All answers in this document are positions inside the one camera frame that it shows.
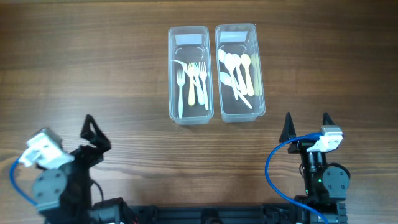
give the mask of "fork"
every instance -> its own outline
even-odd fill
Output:
[[[195,86],[197,87],[198,103],[200,105],[204,105],[205,104],[205,96],[203,95],[203,91],[201,90],[199,74],[200,74],[199,65],[197,63],[195,63],[194,76],[195,76],[195,82],[196,82]]]
[[[199,62],[199,70],[200,70],[200,79],[203,83],[203,94],[205,95],[205,108],[209,109],[209,101],[207,98],[207,89],[206,89],[206,78],[207,78],[207,69],[205,62]]]
[[[189,92],[188,92],[188,104],[190,106],[193,106],[195,104],[195,90],[193,87],[193,75],[195,73],[195,64],[194,63],[189,63],[188,66],[188,76],[189,76]]]
[[[178,117],[182,118],[182,86],[185,84],[185,73],[182,68],[177,71],[177,84],[180,87],[180,96],[178,100]]]

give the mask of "wooden table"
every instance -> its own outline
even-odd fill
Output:
[[[40,223],[8,172],[38,129],[64,148],[92,114],[113,149],[91,170],[105,198],[130,205],[259,205],[283,200],[264,163],[286,112],[298,135],[318,131],[327,111],[345,139],[328,155],[352,173],[350,223],[398,222],[398,5],[396,1],[200,1],[0,6],[0,223]],[[167,31],[257,25],[267,111],[253,123],[203,126],[169,118]],[[278,152],[271,178],[303,195],[300,158]],[[30,192],[39,171],[19,167]],[[93,199],[100,199],[93,189]]]

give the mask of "plastic utensil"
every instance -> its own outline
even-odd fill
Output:
[[[207,78],[207,69],[205,62],[199,62],[199,70],[200,70],[200,79],[203,84],[203,95],[205,97],[205,109],[209,109],[209,99],[207,97],[207,88],[206,88],[206,78]]]
[[[220,72],[220,80],[224,85],[230,86],[232,87],[232,78],[230,75],[228,75],[225,72]],[[251,106],[251,104],[248,102],[248,100],[242,95],[241,92],[236,91],[238,96],[242,99],[243,103],[246,104],[246,106],[248,106],[248,108],[253,109],[253,107]]]
[[[250,56],[248,56],[247,54],[242,54],[241,62],[244,67],[244,72],[246,74],[246,89],[248,91],[248,95],[252,96],[252,95],[254,95],[254,90],[253,90],[253,84],[251,82],[251,77],[250,77],[250,73],[249,73],[249,66],[251,63]]]
[[[232,89],[234,91],[234,96],[235,96],[235,100],[238,100],[238,93],[236,90],[236,86],[235,86],[235,76],[234,76],[234,70],[235,70],[235,62],[234,62],[234,57],[232,56],[231,53],[228,53],[225,55],[225,67],[226,69],[228,69],[229,74],[231,75],[231,78],[233,79],[232,81]]]
[[[260,80],[260,72],[259,72],[259,65],[257,64],[259,61],[259,55],[257,53],[254,53],[250,56],[251,59],[251,64],[254,67],[254,94],[256,96],[262,96],[262,86],[260,85],[261,80]]]
[[[177,84],[180,87],[180,93],[179,93],[179,99],[178,99],[178,117],[182,118],[182,87],[185,84],[185,72],[183,71],[182,68],[179,68],[177,71]]]
[[[241,73],[241,68],[240,68],[241,57],[239,57],[239,55],[237,54],[232,54],[232,56],[234,57],[236,73],[238,74],[239,88],[241,89],[242,95],[246,95],[248,91],[246,90],[246,84],[244,84],[244,80]]]
[[[199,74],[200,74],[199,65],[197,63],[195,63],[195,73],[193,75],[195,77],[195,82],[196,82],[196,87],[197,87],[198,103],[200,105],[204,105],[205,104],[205,96],[201,90]]]
[[[193,106],[195,104],[195,90],[193,87],[193,75],[195,73],[195,64],[189,63],[188,76],[189,76],[189,92],[188,92],[188,104]]]
[[[217,50],[217,55],[218,55],[218,60],[221,63],[225,63],[225,55],[226,55],[225,51],[223,49],[218,49]]]

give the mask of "transparent container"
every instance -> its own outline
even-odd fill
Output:
[[[219,55],[218,49],[222,49],[226,53],[237,54],[242,58],[242,54],[246,54],[250,58],[248,67],[250,81],[252,83],[251,95],[243,95],[252,109],[238,96],[235,100],[234,91],[231,86],[225,85],[220,77],[220,72],[225,72],[232,80],[228,69],[224,63],[220,62],[222,56]],[[254,24],[226,24],[216,27],[216,54],[217,54],[217,71],[218,86],[220,90],[221,115],[225,122],[247,122],[254,121],[258,116],[264,115],[266,112],[266,102],[264,98],[264,90],[262,84],[262,73],[259,46],[257,40],[256,26]],[[249,90],[248,79],[246,78],[246,69],[241,64],[239,66],[243,82]],[[236,83],[238,83],[237,70],[233,70]]]
[[[197,84],[193,86],[195,104],[189,105],[188,96],[191,78],[188,76],[189,63],[205,63],[207,77],[205,78],[208,110],[205,105],[199,104]],[[179,111],[180,87],[177,84],[178,70],[185,70],[185,84],[182,86],[182,117]],[[202,93],[203,79],[199,77]],[[211,56],[209,31],[204,26],[173,27],[169,30],[169,110],[170,118],[179,125],[206,124],[214,115],[213,110],[213,85],[211,77]]]

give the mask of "container of spoons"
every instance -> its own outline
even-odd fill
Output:
[[[266,102],[256,26],[217,26],[216,54],[223,121],[248,122],[264,115]]]

